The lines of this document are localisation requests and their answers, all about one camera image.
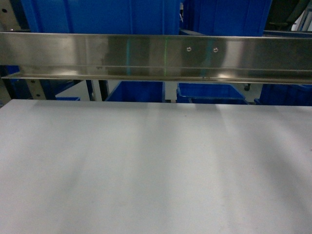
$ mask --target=stainless steel bar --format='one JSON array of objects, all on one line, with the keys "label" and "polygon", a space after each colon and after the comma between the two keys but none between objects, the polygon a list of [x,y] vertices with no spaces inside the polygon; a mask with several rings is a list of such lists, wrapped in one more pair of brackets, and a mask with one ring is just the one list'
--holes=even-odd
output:
[{"label": "stainless steel bar", "polygon": [[0,33],[19,78],[312,83],[312,39]]}]

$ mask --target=blue plastic bin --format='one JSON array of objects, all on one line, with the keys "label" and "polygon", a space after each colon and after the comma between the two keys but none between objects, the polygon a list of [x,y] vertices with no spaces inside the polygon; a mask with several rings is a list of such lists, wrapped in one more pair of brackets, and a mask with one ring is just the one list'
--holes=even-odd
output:
[{"label": "blue plastic bin", "polygon": [[179,32],[179,0],[21,2],[32,32],[173,35]]},{"label": "blue plastic bin", "polygon": [[249,105],[249,103],[244,99],[222,99],[222,98],[191,98],[190,103]]},{"label": "blue plastic bin", "polygon": [[312,106],[312,85],[264,84],[259,105]]},{"label": "blue plastic bin", "polygon": [[165,83],[121,81],[105,101],[165,102]]},{"label": "blue plastic bin", "polygon": [[79,97],[57,97],[58,101],[80,101]]},{"label": "blue plastic bin", "polygon": [[210,36],[262,36],[272,0],[185,0],[183,27]]},{"label": "blue plastic bin", "polygon": [[247,104],[245,97],[230,84],[178,83],[178,103]]}]

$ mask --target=metal ledge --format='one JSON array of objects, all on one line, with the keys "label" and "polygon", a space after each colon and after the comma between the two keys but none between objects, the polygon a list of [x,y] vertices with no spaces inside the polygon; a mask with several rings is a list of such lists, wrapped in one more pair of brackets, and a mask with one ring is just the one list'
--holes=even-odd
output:
[{"label": "metal ledge", "polygon": [[10,78],[312,83],[312,39],[0,33]]}]

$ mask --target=metal leg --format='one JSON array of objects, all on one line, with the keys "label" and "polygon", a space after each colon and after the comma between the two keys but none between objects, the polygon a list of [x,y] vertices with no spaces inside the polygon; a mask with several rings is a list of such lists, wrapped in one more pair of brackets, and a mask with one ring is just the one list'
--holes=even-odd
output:
[{"label": "metal leg", "polygon": [[0,1],[0,23],[4,31],[20,30],[20,25],[15,17],[10,0]]},{"label": "metal leg", "polygon": [[29,91],[33,99],[36,100],[46,100],[43,88],[41,86],[40,80],[38,79],[27,79],[26,83],[28,85]]},{"label": "metal leg", "polygon": [[99,89],[101,90],[102,101],[105,101],[108,97],[107,80],[99,80]]},{"label": "metal leg", "polygon": [[3,105],[7,104],[10,100],[11,100],[10,94],[6,89],[2,78],[0,78],[0,108]]}]

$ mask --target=white countertop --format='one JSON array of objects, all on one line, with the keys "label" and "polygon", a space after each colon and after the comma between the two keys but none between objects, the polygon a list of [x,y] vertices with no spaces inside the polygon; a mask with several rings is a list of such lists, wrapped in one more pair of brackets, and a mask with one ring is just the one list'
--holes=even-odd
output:
[{"label": "white countertop", "polygon": [[1,234],[311,234],[312,107],[13,100]]}]

